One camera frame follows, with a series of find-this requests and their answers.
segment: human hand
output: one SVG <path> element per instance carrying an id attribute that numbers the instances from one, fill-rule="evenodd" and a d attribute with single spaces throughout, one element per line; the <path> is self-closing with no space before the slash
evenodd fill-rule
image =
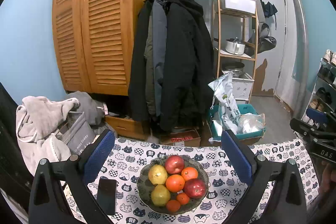
<path id="1" fill-rule="evenodd" d="M 330 189 L 330 183 L 336 182 L 336 168 L 331 164 L 322 161 L 322 165 L 326 165 L 322 174 L 322 182 L 319 188 L 319 194 L 326 193 Z"/>

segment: white storage bin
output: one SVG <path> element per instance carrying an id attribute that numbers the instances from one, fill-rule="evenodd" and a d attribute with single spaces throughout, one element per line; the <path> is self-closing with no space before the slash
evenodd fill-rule
<path id="1" fill-rule="evenodd" d="M 240 78 L 232 78 L 232 93 L 237 103 L 243 104 L 242 100 L 247 101 L 249 99 L 253 82 L 253 78 L 246 72 Z"/>
<path id="2" fill-rule="evenodd" d="M 219 0 L 222 9 L 255 14 L 255 0 Z"/>

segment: phone screen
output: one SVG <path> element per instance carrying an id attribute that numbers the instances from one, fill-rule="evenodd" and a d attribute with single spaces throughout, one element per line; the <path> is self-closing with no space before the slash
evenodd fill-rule
<path id="1" fill-rule="evenodd" d="M 107 215 L 116 213 L 117 181 L 101 178 L 98 184 L 97 203 Z"/>

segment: cat print tablecloth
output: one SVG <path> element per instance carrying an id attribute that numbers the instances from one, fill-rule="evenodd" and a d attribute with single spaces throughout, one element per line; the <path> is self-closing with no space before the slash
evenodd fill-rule
<path id="1" fill-rule="evenodd" d="M 299 139 L 284 143 L 252 145 L 251 150 L 263 154 L 271 161 L 293 158 L 302 175 L 306 202 L 318 194 L 318 180 L 310 157 Z M 168 216 L 151 211 L 139 198 L 137 177 L 141 168 L 152 159 L 169 154 L 189 155 L 200 162 L 209 176 L 209 192 L 195 210 L 179 216 Z M 117 180 L 117 213 L 110 216 L 115 224 L 180 224 L 222 223 L 238 203 L 247 185 L 242 183 L 225 151 L 219 147 L 176 147 L 147 142 L 116 139 L 113 150 L 106 159 L 95 182 L 88 188 L 97 197 L 101 177 Z M 266 207 L 274 182 L 269 182 L 252 219 L 258 219 Z M 74 216 L 85 222 L 68 188 L 64 191 Z"/>

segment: white door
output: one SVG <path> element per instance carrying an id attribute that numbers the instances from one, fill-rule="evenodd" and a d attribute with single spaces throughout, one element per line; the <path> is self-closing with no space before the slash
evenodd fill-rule
<path id="1" fill-rule="evenodd" d="M 285 0 L 263 0 L 265 4 L 268 1 L 274 4 L 278 10 L 276 13 L 277 29 L 274 16 L 265 19 L 270 28 L 269 36 L 277 40 L 277 45 L 274 49 L 257 55 L 255 82 L 252 92 L 252 95 L 256 96 L 273 96 L 280 74 L 285 46 Z"/>

